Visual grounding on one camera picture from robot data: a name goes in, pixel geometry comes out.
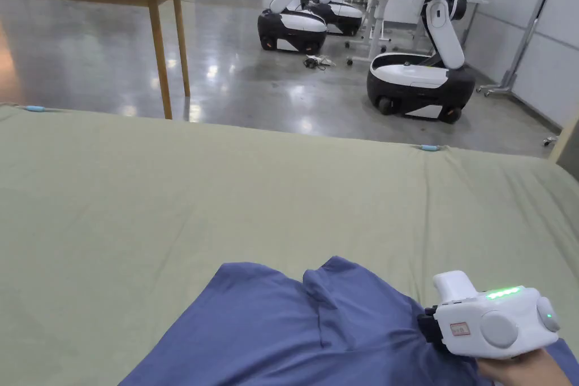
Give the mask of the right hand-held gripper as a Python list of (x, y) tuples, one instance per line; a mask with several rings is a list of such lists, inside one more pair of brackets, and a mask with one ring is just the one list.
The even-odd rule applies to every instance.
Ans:
[(459, 270), (437, 274), (440, 303), (418, 315), (420, 332), (437, 350), (459, 357), (508, 359), (559, 339), (549, 298), (522, 285), (479, 292)]

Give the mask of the person's right hand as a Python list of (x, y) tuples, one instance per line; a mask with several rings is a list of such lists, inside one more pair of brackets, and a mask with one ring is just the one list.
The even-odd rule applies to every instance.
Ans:
[(514, 359), (476, 359), (480, 374), (502, 385), (571, 385), (546, 349), (536, 349)]

